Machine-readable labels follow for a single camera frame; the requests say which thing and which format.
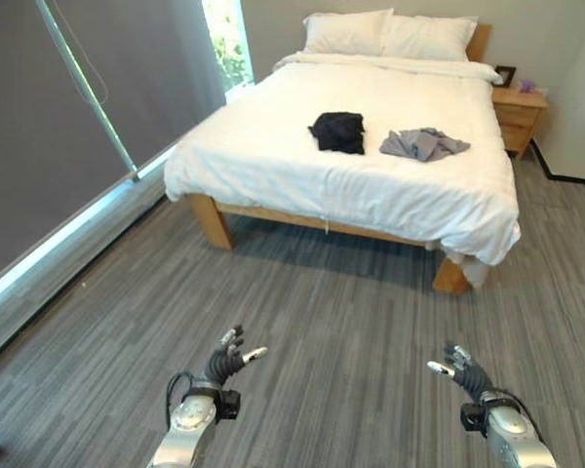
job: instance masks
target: bed leg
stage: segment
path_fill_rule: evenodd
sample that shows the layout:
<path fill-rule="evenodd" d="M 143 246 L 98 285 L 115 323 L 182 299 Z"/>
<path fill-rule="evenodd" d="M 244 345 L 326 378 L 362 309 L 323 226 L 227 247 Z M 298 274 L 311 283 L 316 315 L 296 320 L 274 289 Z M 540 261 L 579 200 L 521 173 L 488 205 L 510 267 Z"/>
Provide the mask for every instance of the bed leg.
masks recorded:
<path fill-rule="evenodd" d="M 468 280 L 461 268 L 445 258 L 433 281 L 433 289 L 438 293 L 464 294 L 469 287 Z"/>
<path fill-rule="evenodd" d="M 234 241 L 223 215 L 216 208 L 215 200 L 208 195 L 191 193 L 188 195 L 188 201 L 204 229 L 208 242 L 220 249 L 234 250 Z"/>

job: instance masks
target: window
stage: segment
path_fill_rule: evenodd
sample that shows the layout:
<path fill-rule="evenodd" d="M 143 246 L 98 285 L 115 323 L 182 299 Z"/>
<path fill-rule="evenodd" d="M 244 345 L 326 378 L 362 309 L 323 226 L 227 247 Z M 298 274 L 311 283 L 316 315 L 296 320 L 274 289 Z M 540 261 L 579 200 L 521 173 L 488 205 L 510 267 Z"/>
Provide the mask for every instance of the window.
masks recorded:
<path fill-rule="evenodd" d="M 228 101 L 254 82 L 240 0 L 202 0 Z"/>

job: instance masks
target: baseboard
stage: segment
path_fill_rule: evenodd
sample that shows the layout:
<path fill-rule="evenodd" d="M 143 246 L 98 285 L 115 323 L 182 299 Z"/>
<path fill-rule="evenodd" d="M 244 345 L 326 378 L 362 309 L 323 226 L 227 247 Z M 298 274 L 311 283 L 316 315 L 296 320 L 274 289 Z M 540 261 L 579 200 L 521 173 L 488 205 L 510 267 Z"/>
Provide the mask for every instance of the baseboard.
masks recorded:
<path fill-rule="evenodd" d="M 535 156 L 537 156 L 539 164 L 544 170 L 544 174 L 546 175 L 547 178 L 549 178 L 550 180 L 557 180 L 559 182 L 585 183 L 585 178 L 570 177 L 569 175 L 555 175 L 551 173 L 550 168 L 548 167 L 548 164 L 546 164 L 546 160 L 544 159 L 544 156 L 542 156 L 542 152 L 539 149 L 539 146 L 537 145 L 537 141 L 532 139 L 530 141 L 530 146 L 533 148 L 533 152 L 535 153 Z"/>

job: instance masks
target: small purple object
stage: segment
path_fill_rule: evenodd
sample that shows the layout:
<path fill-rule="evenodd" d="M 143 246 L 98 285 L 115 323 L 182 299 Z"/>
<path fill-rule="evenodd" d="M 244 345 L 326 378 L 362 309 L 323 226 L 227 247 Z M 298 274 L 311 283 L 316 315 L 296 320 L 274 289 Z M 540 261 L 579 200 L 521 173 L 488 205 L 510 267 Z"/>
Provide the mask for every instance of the small purple object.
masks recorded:
<path fill-rule="evenodd" d="M 532 93 L 535 91 L 535 83 L 530 80 L 521 80 L 520 92 L 521 93 Z"/>

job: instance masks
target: white pillow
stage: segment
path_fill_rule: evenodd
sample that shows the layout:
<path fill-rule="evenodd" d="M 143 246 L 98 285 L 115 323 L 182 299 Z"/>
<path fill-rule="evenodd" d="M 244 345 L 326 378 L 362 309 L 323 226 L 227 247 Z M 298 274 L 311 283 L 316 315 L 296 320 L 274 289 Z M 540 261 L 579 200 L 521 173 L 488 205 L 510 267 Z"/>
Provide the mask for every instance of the white pillow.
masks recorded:
<path fill-rule="evenodd" d="M 379 56 L 394 9 L 338 15 L 315 13 L 303 21 L 308 38 L 303 52 Z"/>
<path fill-rule="evenodd" d="M 467 61 L 466 47 L 478 18 L 394 16 L 388 21 L 382 55 L 405 59 Z"/>

